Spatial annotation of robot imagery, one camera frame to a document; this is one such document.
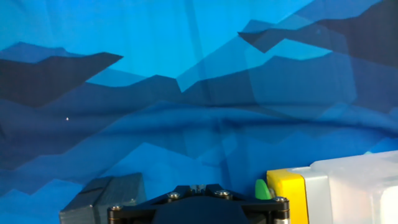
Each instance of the black 3d printed part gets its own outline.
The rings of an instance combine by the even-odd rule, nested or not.
[[[146,201],[142,174],[94,179],[60,212],[61,224],[107,224],[114,205]]]
[[[108,220],[109,224],[273,224],[289,221],[290,210],[286,198],[258,200],[212,184],[204,189],[178,186],[134,207],[113,206],[108,209]]]

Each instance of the gray block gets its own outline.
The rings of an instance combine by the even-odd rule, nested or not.
[[[107,224],[108,207],[146,201],[142,174],[92,180],[60,212],[61,224]]]

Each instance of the printed mountain graphic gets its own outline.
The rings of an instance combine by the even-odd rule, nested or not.
[[[334,52],[349,54],[371,62],[398,68],[398,2],[386,0],[350,19],[327,19],[299,30],[269,29],[258,34],[239,35],[262,52],[267,52],[283,39],[296,40]],[[346,46],[331,36],[330,30],[343,34]]]
[[[353,75],[351,62],[353,62],[354,71],[356,67],[366,69],[361,74]],[[384,77],[390,77],[387,72],[393,75],[397,71],[393,68],[389,70],[383,70],[383,68],[365,60],[350,61],[347,55],[337,53],[311,60],[275,57],[263,66],[254,69],[200,81],[183,93],[175,79],[157,75],[131,86],[119,88],[84,83],[59,99],[37,109],[0,101],[2,105],[0,124],[5,136],[10,136],[0,142],[0,153],[2,153],[0,169],[13,170],[38,156],[62,154],[123,116],[136,113],[159,101],[205,108],[246,110],[289,124],[306,123],[337,102],[351,103],[355,99],[355,94],[351,93],[353,91],[355,93],[354,79],[357,83],[374,83],[373,80],[367,81],[367,79],[378,78],[374,75],[378,74],[377,71],[383,71]],[[324,71],[323,76],[317,75],[322,71]],[[283,82],[294,77],[296,77],[294,88],[291,87],[291,82]],[[313,82],[301,81],[308,79],[313,82],[316,80],[317,86],[313,86]],[[254,96],[253,80],[257,85],[264,85],[262,91],[264,94],[260,98]],[[391,88],[395,85],[393,80],[386,79],[386,81],[391,83]],[[382,100],[368,95],[359,95],[358,98],[373,102],[377,108],[380,105],[377,101]],[[289,110],[289,114],[286,115],[285,112],[274,109],[278,106],[278,102],[283,102],[282,106],[289,102],[299,102],[293,106],[299,109],[298,113],[306,114],[298,116],[295,110]],[[381,102],[380,106],[393,107],[391,101]],[[309,111],[308,105],[319,105],[319,107],[315,111]],[[252,131],[253,135],[264,138],[261,137],[264,134],[255,132],[255,130]]]
[[[80,58],[49,57],[38,63],[0,60],[0,99],[31,107],[46,105],[121,58],[100,53]]]
[[[13,62],[37,63],[53,56],[84,57],[84,55],[69,53],[62,47],[48,48],[23,42],[18,42],[4,50],[0,50],[0,59]]]

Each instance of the black mount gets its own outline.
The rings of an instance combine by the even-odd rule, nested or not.
[[[273,224],[276,220],[290,220],[289,209],[286,198],[258,200],[225,190],[219,184],[177,186],[169,194],[136,206],[109,208],[108,223]]]

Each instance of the gray 3d printed part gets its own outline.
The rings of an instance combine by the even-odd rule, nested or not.
[[[60,223],[107,224],[108,207],[144,201],[142,174],[94,179],[60,212]]]
[[[332,224],[333,215],[328,176],[322,172],[311,170],[311,167],[294,168],[288,171],[300,174],[304,178],[309,223]]]

